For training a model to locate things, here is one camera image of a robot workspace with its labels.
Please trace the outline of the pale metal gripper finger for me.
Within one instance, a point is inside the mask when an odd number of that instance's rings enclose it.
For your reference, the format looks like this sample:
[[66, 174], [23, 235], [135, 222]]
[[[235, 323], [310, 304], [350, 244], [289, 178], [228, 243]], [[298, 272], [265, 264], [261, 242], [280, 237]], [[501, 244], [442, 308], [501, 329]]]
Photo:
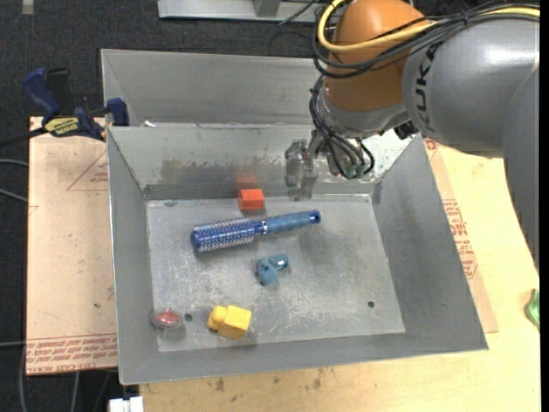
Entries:
[[317, 173], [314, 166], [299, 162], [294, 173], [293, 200], [311, 199], [316, 182]]
[[301, 188], [305, 178], [304, 153], [306, 140], [294, 140], [285, 152], [286, 184], [290, 188]]

